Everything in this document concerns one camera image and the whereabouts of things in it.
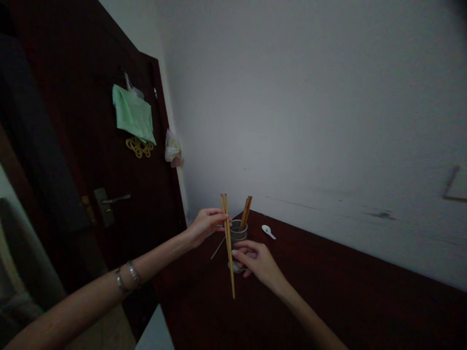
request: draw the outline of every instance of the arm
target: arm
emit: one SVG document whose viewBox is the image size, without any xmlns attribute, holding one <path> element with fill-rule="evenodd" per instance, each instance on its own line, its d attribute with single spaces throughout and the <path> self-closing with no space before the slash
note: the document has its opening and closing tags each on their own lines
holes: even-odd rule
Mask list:
<svg viewBox="0 0 467 350">
<path fill-rule="evenodd" d="M 227 215 L 222 214 L 221 209 L 203 209 L 186 231 L 135 259 L 133 266 L 140 283 L 147 282 L 172 261 L 199 246 L 209 232 L 223 231 L 223 227 L 216 225 L 221 225 L 226 218 Z M 127 264 L 122 266 L 120 276 L 126 288 L 136 289 L 136 282 Z M 121 303 L 126 296 L 118 287 L 115 270 L 110 271 L 71 294 L 28 325 L 5 349 L 63 347 Z"/>
<path fill-rule="evenodd" d="M 233 250 L 232 254 L 235 259 L 241 262 L 239 267 L 242 268 L 244 265 L 248 268 L 243 276 L 248 277 L 253 273 L 272 290 L 287 305 L 320 349 L 347 349 L 344 343 L 287 282 L 268 247 L 253 241 L 238 242 L 235 247 L 239 250 Z"/>
</svg>

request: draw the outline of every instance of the finger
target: finger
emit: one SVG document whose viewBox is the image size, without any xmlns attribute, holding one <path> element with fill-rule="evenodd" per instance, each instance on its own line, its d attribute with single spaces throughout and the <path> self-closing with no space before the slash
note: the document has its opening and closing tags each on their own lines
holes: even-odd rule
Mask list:
<svg viewBox="0 0 467 350">
<path fill-rule="evenodd" d="M 208 209 L 203 209 L 203 210 L 207 215 L 216 215 L 216 214 L 224 213 L 221 208 L 208 208 Z"/>
<path fill-rule="evenodd" d="M 223 226 L 211 226 L 212 232 L 224 232 L 225 228 Z"/>
<path fill-rule="evenodd" d="M 246 265 L 248 268 L 254 266 L 254 259 L 250 258 L 249 256 L 243 254 L 241 251 L 232 250 L 232 255 L 241 263 Z"/>
<path fill-rule="evenodd" d="M 210 225 L 213 225 L 216 222 L 219 224 L 223 224 L 224 220 L 227 219 L 228 217 L 229 216 L 227 214 L 220 213 L 220 214 L 208 216 L 208 220 L 209 220 Z"/>
<path fill-rule="evenodd" d="M 252 259 L 256 259 L 258 257 L 258 253 L 256 252 L 248 252 L 246 255 Z"/>
<path fill-rule="evenodd" d="M 258 251 L 261 243 L 250 241 L 250 240 L 245 240 L 245 241 L 240 241 L 234 244 L 235 248 L 242 248 L 242 247 L 247 247 L 250 248 L 254 251 Z"/>
<path fill-rule="evenodd" d="M 249 252 L 254 253 L 254 250 L 251 250 L 250 248 L 246 248 L 246 247 L 243 247 L 243 248 L 240 248 L 240 249 L 237 249 L 237 250 L 241 251 L 243 254 L 246 254 L 246 253 L 249 253 Z"/>
<path fill-rule="evenodd" d="M 253 271 L 251 271 L 250 269 L 246 270 L 245 273 L 243 274 L 243 278 L 250 276 L 252 273 Z"/>
<path fill-rule="evenodd" d="M 225 219 L 211 223 L 211 225 L 222 225 L 222 226 L 224 226 L 224 224 L 225 224 Z"/>
</svg>

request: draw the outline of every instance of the door lock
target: door lock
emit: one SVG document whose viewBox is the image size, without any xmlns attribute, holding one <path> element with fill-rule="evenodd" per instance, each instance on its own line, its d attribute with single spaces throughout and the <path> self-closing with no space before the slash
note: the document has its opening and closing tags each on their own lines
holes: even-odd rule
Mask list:
<svg viewBox="0 0 467 350">
<path fill-rule="evenodd" d="M 108 199 L 106 189 L 103 187 L 94 190 L 94 196 L 96 197 L 97 204 L 99 205 L 99 210 L 101 211 L 102 221 L 104 222 L 104 227 L 106 228 L 115 223 L 113 210 L 110 207 L 110 205 L 118 202 L 119 200 L 131 198 L 130 194 L 126 194 L 124 196 L 117 197 L 114 199 Z"/>
</svg>

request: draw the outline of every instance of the silver bracelet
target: silver bracelet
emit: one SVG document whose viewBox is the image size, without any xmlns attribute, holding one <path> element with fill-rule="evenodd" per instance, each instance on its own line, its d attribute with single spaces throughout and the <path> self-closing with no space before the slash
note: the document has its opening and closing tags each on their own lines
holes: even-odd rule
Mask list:
<svg viewBox="0 0 467 350">
<path fill-rule="evenodd" d="M 128 260 L 127 264 L 128 264 L 128 268 L 130 270 L 130 274 L 133 276 L 133 279 L 136 282 L 136 288 L 141 289 L 142 286 L 140 284 L 140 277 L 138 276 L 138 272 L 136 272 L 135 267 L 133 266 L 133 261 Z"/>
<path fill-rule="evenodd" d="M 122 277 L 120 276 L 120 267 L 117 269 L 117 271 L 115 271 L 115 274 L 117 275 L 117 284 L 118 284 L 118 287 L 120 288 L 120 290 L 125 293 L 125 294 L 128 294 L 128 293 L 131 293 L 131 290 L 129 290 L 128 288 L 125 287 L 125 285 L 123 284 L 123 280 L 122 280 Z"/>
</svg>

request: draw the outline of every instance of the dark red door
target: dark red door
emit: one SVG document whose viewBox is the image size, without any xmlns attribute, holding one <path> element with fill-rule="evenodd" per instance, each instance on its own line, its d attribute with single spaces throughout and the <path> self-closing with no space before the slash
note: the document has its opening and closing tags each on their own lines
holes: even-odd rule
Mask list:
<svg viewBox="0 0 467 350">
<path fill-rule="evenodd" d="M 90 199 L 109 269 L 179 233 L 180 189 L 164 159 L 165 129 L 147 60 L 98 0 L 15 1 L 10 7 L 76 186 Z M 116 128 L 112 86 L 125 87 L 124 71 L 152 106 L 157 145 L 149 158 L 136 158 L 125 143 L 131 135 Z M 115 223 L 109 227 L 94 198 L 98 188 L 110 199 L 131 195 L 111 205 Z M 150 284 L 124 304 L 137 338 L 156 305 Z"/>
</svg>

